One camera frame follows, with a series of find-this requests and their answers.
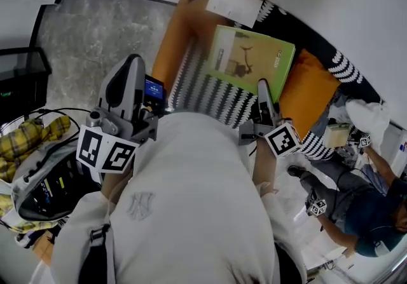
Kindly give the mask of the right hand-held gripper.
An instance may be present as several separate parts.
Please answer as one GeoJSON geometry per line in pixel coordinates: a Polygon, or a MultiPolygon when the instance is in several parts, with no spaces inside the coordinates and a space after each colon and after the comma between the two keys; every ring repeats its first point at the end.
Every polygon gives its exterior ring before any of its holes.
{"type": "Polygon", "coordinates": [[[290,122],[276,126],[276,112],[266,79],[258,81],[258,107],[261,124],[252,119],[239,126],[238,144],[249,145],[257,139],[265,139],[276,158],[283,158],[301,149],[301,140],[290,122]]]}

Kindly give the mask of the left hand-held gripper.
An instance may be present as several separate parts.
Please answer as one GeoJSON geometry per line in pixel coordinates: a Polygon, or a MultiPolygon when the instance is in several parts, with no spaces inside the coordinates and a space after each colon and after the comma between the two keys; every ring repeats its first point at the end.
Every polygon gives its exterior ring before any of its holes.
{"type": "Polygon", "coordinates": [[[144,78],[145,64],[138,54],[124,58],[104,78],[99,107],[81,125],[76,150],[76,159],[91,171],[123,173],[136,150],[156,140],[158,116],[142,109],[141,119],[129,122],[144,98],[144,78]]]}

